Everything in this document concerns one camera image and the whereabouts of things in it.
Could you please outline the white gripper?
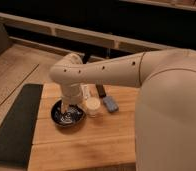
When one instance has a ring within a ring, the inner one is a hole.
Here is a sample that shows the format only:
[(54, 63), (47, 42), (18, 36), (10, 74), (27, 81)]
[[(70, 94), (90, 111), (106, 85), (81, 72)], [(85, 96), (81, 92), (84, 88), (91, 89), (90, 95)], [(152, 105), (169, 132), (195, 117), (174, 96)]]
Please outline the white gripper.
[(61, 111), (65, 112), (70, 105), (78, 105), (83, 101), (82, 88), (80, 84), (61, 85)]

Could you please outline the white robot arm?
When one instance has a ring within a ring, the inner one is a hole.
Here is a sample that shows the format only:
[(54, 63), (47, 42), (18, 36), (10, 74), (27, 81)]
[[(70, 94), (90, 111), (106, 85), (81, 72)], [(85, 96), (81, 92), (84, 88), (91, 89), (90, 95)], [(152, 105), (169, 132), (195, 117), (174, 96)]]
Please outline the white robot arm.
[(81, 102), (82, 83), (139, 88), (136, 170), (196, 171), (196, 51), (150, 51), (89, 64), (70, 53), (51, 67), (50, 77), (70, 104)]

